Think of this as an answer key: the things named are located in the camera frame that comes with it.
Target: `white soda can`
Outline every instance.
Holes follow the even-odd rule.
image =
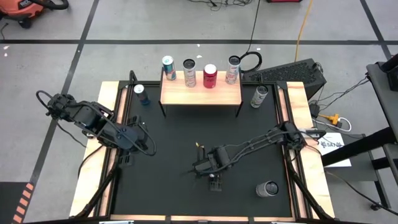
[[[254,92],[253,98],[250,101],[250,105],[253,108],[259,108],[262,101],[268,94],[268,88],[265,86],[258,86]]]
[[[195,61],[186,59],[182,66],[184,68],[185,85],[187,87],[194,87],[197,84],[197,75],[195,71]]]
[[[238,56],[230,56],[228,60],[228,69],[225,75],[225,82],[228,84],[235,84],[239,75],[239,68],[241,66],[241,59]]]

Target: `concrete floor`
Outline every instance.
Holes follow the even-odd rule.
[[[237,44],[235,40],[250,39],[257,6],[255,0],[244,7],[222,7],[212,12],[206,4],[185,0],[69,2],[68,10],[48,11],[29,30],[14,21],[0,21],[0,27],[9,23],[3,31],[6,40],[0,40],[0,141],[5,144],[0,150],[1,182],[28,182],[42,150],[50,118],[35,99],[37,90],[55,94],[70,84],[68,92],[77,100],[95,101],[102,81],[126,80],[130,70],[140,80],[158,80],[164,55],[172,55],[176,62],[201,55],[198,67],[211,62],[220,70],[225,69],[230,55],[247,50],[248,44]],[[254,40],[295,40],[308,3],[309,0],[268,4],[261,0]],[[381,35],[376,35],[364,3]],[[390,54],[398,53],[397,7],[395,0],[314,1],[302,40],[324,41],[318,45],[304,42],[299,59],[313,58],[322,64],[328,81],[322,96],[353,86],[364,77],[367,64],[386,60],[386,49]],[[168,40],[185,40],[186,44]],[[213,44],[200,44],[206,40]],[[252,44],[251,50],[260,49],[262,68],[294,60],[294,41],[257,43],[263,44]],[[248,58],[243,67],[252,64]],[[176,63],[176,67],[181,70],[181,63]],[[387,126],[370,84],[355,89],[325,110],[325,114],[333,113],[351,121],[352,133],[371,134]],[[72,124],[62,124],[78,139],[85,140]],[[56,129],[25,222],[68,218],[83,151]],[[374,154],[380,157],[382,151]],[[382,179],[392,208],[398,210],[398,188],[391,172],[382,171]],[[332,177],[328,177],[328,184],[335,214],[341,220],[397,222],[398,218],[390,213],[370,210],[369,202],[345,184]],[[372,182],[354,185],[379,200]]]

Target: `black mat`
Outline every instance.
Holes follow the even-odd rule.
[[[152,100],[142,106],[133,98],[131,115],[139,114],[158,145],[154,157],[138,154],[135,165],[121,171],[115,187],[113,214],[291,217],[282,151],[270,146],[240,160],[223,174],[223,191],[210,192],[207,178],[182,175],[196,161],[195,142],[211,146],[239,144],[277,124],[269,93],[259,109],[250,107],[255,87],[245,87],[238,118],[233,106],[168,106],[164,118],[159,87],[146,87]],[[257,184],[273,180],[274,197],[256,196]]]
[[[27,182],[0,182],[0,223],[12,223]]]

